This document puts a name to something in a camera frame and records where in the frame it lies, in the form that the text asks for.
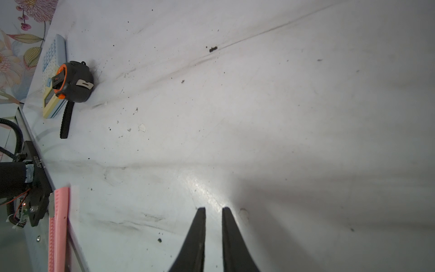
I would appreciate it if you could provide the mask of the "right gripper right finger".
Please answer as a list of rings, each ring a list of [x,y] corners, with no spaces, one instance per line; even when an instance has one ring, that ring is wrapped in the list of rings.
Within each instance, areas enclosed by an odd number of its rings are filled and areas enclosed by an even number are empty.
[[[228,207],[222,209],[222,242],[225,272],[260,272]]]

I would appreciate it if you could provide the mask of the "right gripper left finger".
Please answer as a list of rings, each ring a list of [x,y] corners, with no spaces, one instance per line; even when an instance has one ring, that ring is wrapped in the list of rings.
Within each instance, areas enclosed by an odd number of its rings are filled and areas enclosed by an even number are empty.
[[[205,263],[206,209],[200,207],[170,272],[203,272]]]

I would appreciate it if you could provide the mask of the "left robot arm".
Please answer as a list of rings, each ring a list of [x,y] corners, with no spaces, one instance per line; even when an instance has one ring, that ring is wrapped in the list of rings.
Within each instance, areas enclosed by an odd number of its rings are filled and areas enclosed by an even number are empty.
[[[26,141],[21,128],[14,122],[1,119],[1,124],[12,129],[16,136],[15,152],[1,148],[11,162],[1,163],[1,205],[6,205],[8,220],[24,227],[27,222],[39,225],[48,212],[49,195],[53,192],[37,148]]]

